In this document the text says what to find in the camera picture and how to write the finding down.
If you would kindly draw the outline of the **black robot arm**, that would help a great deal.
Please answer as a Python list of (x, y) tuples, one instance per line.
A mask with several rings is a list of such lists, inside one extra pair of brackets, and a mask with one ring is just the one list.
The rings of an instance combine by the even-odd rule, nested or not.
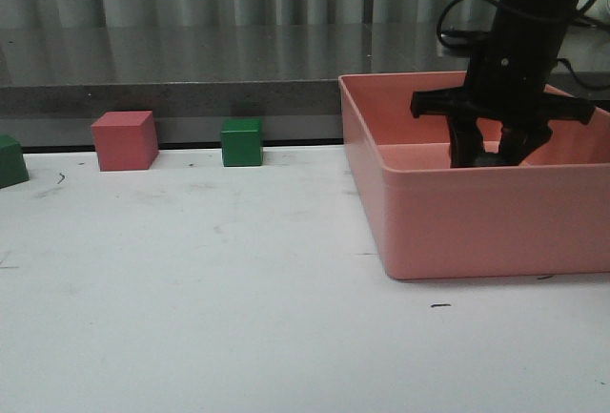
[(546, 144), (553, 120), (586, 125), (594, 105), (547, 93), (568, 27), (585, 16), (579, 0), (481, 0), (496, 9), (474, 37), (460, 87), (416, 92), (414, 117), (445, 117), (454, 168), (514, 166)]

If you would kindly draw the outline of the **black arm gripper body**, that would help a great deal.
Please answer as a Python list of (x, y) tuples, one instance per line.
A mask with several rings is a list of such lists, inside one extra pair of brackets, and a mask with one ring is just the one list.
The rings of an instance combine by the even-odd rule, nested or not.
[(553, 54), (509, 52), (491, 43), (479, 43), (471, 54), (463, 84), (413, 93), (411, 113), (415, 118), (486, 118), (506, 127), (546, 125), (551, 120), (588, 124), (595, 111), (591, 102), (546, 91), (556, 64)]

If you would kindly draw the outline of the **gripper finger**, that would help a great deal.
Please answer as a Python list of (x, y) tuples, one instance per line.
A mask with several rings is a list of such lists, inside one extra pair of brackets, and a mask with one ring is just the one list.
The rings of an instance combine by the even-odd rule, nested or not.
[(447, 117), (452, 168), (471, 168), (483, 164), (483, 136), (474, 117)]
[(503, 124), (498, 146), (501, 165), (519, 165), (528, 155), (546, 144), (553, 131), (546, 124), (511, 126)]

